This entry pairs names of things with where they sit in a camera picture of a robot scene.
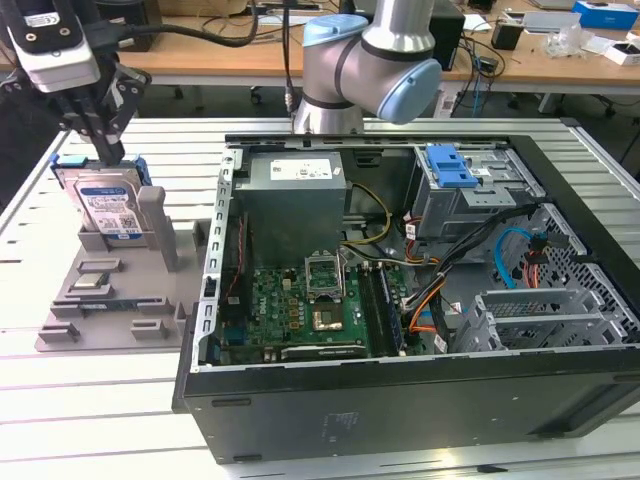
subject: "green motherboard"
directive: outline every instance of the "green motherboard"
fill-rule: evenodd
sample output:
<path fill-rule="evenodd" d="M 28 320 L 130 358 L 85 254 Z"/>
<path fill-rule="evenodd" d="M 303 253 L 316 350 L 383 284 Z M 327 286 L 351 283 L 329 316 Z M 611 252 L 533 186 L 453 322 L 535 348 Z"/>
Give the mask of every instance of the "green motherboard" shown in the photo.
<path fill-rule="evenodd" d="M 245 328 L 228 326 L 224 331 L 231 363 L 268 360 L 270 353 L 291 347 L 357 346 L 372 356 L 367 325 L 367 305 L 362 305 L 361 274 L 346 267 L 342 281 L 335 269 L 319 265 L 307 279 L 305 269 L 257 269 L 253 273 L 251 319 Z M 404 272 L 385 271 L 389 295 L 395 308 L 406 296 Z M 341 300 L 310 295 L 308 288 L 341 286 Z"/>

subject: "yellow wire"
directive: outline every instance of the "yellow wire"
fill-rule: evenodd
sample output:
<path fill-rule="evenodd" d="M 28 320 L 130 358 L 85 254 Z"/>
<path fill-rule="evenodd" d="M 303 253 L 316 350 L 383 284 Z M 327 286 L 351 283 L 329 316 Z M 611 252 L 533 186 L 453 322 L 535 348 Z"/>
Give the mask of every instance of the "yellow wire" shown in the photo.
<path fill-rule="evenodd" d="M 369 195 L 371 195 L 371 197 L 378 203 L 378 205 L 380 205 L 384 209 L 384 214 L 387 217 L 387 221 L 384 225 L 384 228 L 382 229 L 382 232 L 379 233 L 378 235 L 371 238 L 364 238 L 362 240 L 349 240 L 346 242 L 342 242 L 342 244 L 343 245 L 368 245 L 370 243 L 377 242 L 378 240 L 384 238 L 387 235 L 387 233 L 389 233 L 389 230 L 391 229 L 391 212 L 389 211 L 387 206 L 384 204 L 382 199 L 378 195 L 373 193 L 373 191 L 371 191 L 368 187 L 365 187 L 361 183 L 354 183 L 353 186 L 361 188 L 362 190 L 367 192 Z"/>

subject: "blue latch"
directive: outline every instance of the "blue latch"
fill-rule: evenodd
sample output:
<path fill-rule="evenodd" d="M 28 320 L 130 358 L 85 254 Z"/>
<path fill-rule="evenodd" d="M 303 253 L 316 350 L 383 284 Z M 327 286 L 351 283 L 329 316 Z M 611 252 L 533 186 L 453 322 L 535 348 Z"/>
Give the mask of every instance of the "blue latch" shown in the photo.
<path fill-rule="evenodd" d="M 426 148 L 427 161 L 442 188 L 474 188 L 478 179 L 471 175 L 464 158 L 453 145 L 430 145 Z"/>
<path fill-rule="evenodd" d="M 84 168 L 89 159 L 86 155 L 63 155 L 57 153 L 49 157 L 51 168 Z"/>

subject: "ram slot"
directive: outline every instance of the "ram slot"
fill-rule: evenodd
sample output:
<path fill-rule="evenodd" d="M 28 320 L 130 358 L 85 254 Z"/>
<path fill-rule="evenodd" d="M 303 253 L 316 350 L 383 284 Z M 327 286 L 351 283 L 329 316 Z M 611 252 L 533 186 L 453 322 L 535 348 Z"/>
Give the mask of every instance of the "ram slot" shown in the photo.
<path fill-rule="evenodd" d="M 358 283 L 371 355 L 390 356 L 394 343 L 381 277 L 376 271 L 358 267 Z"/>

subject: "wooden desk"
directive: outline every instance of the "wooden desk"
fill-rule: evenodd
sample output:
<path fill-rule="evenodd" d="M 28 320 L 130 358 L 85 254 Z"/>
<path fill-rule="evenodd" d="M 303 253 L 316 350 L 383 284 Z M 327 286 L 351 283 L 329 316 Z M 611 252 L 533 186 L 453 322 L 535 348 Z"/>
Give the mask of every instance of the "wooden desk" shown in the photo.
<path fill-rule="evenodd" d="M 505 9 L 516 11 L 535 10 L 525 0 L 498 0 L 489 20 L 495 20 Z M 166 23 L 200 29 L 204 18 L 167 17 Z M 234 19 L 237 26 L 227 24 L 224 35 L 244 35 L 248 31 L 248 19 Z M 210 25 L 214 32 L 224 25 L 216 20 Z M 291 72 L 294 83 L 302 83 L 303 26 L 292 30 Z M 277 29 L 277 26 L 260 27 L 260 32 Z M 476 32 L 473 38 L 489 43 L 491 32 Z M 624 38 L 626 32 L 601 30 L 597 34 L 614 39 Z M 202 40 L 181 35 L 159 35 L 152 49 L 145 53 L 121 54 L 125 65 L 140 68 L 153 75 L 154 84 L 160 85 L 283 85 L 284 65 L 280 34 L 260 37 L 261 43 L 241 49 L 221 47 Z M 513 52 L 501 51 L 506 60 L 504 73 L 492 86 L 493 91 L 574 93 L 603 95 L 640 94 L 640 68 L 621 67 L 604 57 L 586 53 L 585 58 L 553 59 L 543 48 L 544 35 L 523 33 Z M 0 70 L 8 70 L 8 63 L 0 58 Z M 447 107 L 452 96 L 459 92 L 471 73 L 468 55 L 459 50 L 453 70 L 444 72 L 438 116 L 448 116 Z"/>

